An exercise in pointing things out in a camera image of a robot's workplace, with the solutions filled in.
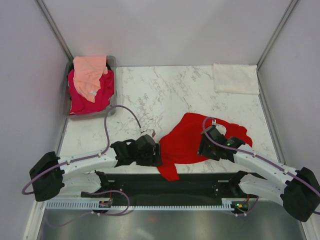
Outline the red t shirt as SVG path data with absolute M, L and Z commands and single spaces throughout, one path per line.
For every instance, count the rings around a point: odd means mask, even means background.
M 208 160 L 198 155 L 206 117 L 187 112 L 173 130 L 159 141 L 162 165 L 157 169 L 167 181 L 178 181 L 176 164 L 195 164 Z

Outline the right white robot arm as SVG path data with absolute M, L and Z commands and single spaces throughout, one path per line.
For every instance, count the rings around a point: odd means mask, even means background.
M 215 125 L 203 129 L 198 155 L 212 160 L 229 160 L 250 169 L 238 171 L 229 180 L 235 197 L 255 195 L 275 202 L 301 222 L 307 222 L 320 205 L 320 184 L 308 168 L 295 169 L 274 162 L 237 137 L 226 138 Z

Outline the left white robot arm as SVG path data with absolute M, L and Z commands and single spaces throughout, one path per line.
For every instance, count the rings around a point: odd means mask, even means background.
M 161 145 L 145 134 L 136 140 L 116 141 L 107 149 L 83 155 L 57 156 L 54 151 L 47 152 L 29 171 L 35 200 L 53 199 L 68 187 L 67 180 L 81 174 L 132 163 L 143 167 L 161 166 Z

